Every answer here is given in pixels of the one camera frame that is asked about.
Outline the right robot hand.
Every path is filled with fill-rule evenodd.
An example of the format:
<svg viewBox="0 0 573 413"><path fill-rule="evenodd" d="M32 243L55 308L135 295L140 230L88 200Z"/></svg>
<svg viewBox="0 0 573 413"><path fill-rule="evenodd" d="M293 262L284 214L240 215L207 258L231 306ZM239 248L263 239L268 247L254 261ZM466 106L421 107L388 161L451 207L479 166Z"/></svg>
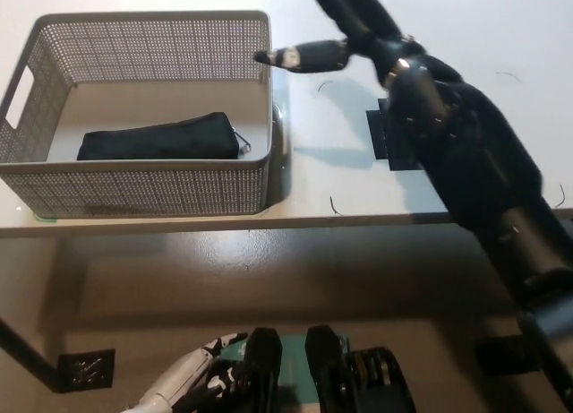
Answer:
<svg viewBox="0 0 573 413"><path fill-rule="evenodd" d="M426 50L402 33L378 0L315 0L336 24L344 38L302 43L270 51L257 51L254 62L291 73L341 71L350 57L372 60L380 83L406 67L406 60L424 56Z"/></svg>

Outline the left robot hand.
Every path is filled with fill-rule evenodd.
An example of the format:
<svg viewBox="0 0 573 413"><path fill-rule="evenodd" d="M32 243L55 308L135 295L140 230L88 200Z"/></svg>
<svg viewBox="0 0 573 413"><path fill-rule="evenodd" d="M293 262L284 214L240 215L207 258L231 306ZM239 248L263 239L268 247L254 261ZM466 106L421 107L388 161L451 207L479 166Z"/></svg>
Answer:
<svg viewBox="0 0 573 413"><path fill-rule="evenodd" d="M223 349L247 336L247 332L230 333L180 357L124 412L172 412L174 405L200 381Z"/></svg>

